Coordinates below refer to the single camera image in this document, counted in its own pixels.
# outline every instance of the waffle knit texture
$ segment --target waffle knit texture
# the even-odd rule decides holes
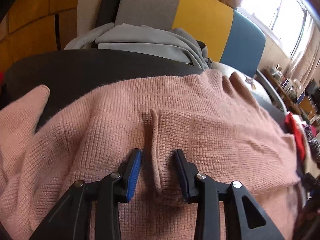
[[[294,138],[236,73],[228,79],[206,70],[99,87],[35,134],[49,94],[39,86],[0,112],[0,220],[14,240],[28,239],[74,181],[102,179],[133,148],[144,156],[135,196],[119,205],[122,239],[193,239],[197,206],[182,201],[172,166],[177,148],[216,181],[241,181],[284,237],[292,237],[299,181]]]

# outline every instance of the ribbed knit fabric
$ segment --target ribbed knit fabric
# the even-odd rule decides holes
[[[241,181],[285,238],[292,237],[299,181],[293,136],[235,73],[228,79],[206,70],[103,86],[34,134],[48,97],[40,86],[0,112],[0,220],[14,240],[28,239],[75,180],[102,179],[133,148],[144,157],[132,202],[119,206],[123,239],[193,239],[196,205],[182,201],[172,167],[177,148],[215,180]]]

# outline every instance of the desk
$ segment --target desk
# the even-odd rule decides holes
[[[289,111],[292,111],[294,114],[302,115],[302,112],[297,104],[295,104],[288,94],[284,91],[282,86],[278,84],[278,82],[273,78],[273,76],[268,72],[268,70],[263,69],[262,73],[265,77],[269,80],[271,85],[277,90],[278,94],[282,98],[285,106],[288,108]]]

